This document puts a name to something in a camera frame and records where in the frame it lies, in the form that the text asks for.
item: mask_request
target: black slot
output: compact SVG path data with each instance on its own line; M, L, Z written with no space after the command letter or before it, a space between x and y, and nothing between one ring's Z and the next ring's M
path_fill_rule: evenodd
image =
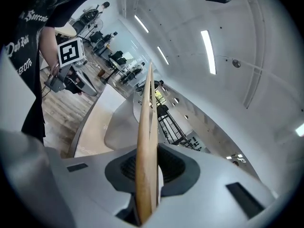
M264 207L238 182L226 185L249 219L264 210Z
M84 163L81 163L81 164L77 164L77 165L68 166L67 169L68 169L69 172L73 172L73 171L81 170L85 167L87 167L87 165L84 164Z

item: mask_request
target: window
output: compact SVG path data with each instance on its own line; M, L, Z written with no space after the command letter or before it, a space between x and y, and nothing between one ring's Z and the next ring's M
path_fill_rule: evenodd
M166 99L162 96L158 89L155 90L155 97L158 99L157 103L160 102L161 104L166 102Z

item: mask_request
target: machine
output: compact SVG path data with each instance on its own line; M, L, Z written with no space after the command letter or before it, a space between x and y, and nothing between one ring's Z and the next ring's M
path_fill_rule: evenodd
M58 45L59 73L50 76L44 83L50 90L69 90L73 94L84 92L96 96L97 91L88 76L81 70L87 63L81 38L75 38Z
M102 13L99 12L97 8L86 11L83 13L83 15L80 16L78 20L74 22L72 26L76 30L77 35L83 33L87 28L90 28L91 24L94 23L97 16Z
M25 134L0 130L0 139L0 161L19 205L45 227L264 227L285 205L220 157L160 143L161 201L140 224L136 146L63 160L56 149Z

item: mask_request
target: black metal frame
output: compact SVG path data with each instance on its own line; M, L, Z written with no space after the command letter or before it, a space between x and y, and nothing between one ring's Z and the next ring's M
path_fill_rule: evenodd
M158 106L162 105L161 102L157 98L156 98L156 100L157 100ZM183 145L184 147L186 147L188 149L194 149L194 147L191 145L191 143L187 139L186 135L183 133L183 131L178 126L178 124L176 123L176 121L173 119L173 117L171 116L171 114L169 112L167 112L167 114L165 116L160 116L158 118L158 122L160 123L161 130L162 130L163 134L165 135L165 138L167 139L169 144L178 145L180 143L181 145ZM173 138L173 136L171 135L169 128L172 129L172 131L175 135L175 138Z

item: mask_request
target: black t-shirt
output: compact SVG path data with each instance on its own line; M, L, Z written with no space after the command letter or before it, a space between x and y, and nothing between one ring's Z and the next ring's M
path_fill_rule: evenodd
M4 45L17 73L36 96L22 131L43 141L44 120L39 77L38 42L43 27L62 27L86 0L31 0L22 8Z

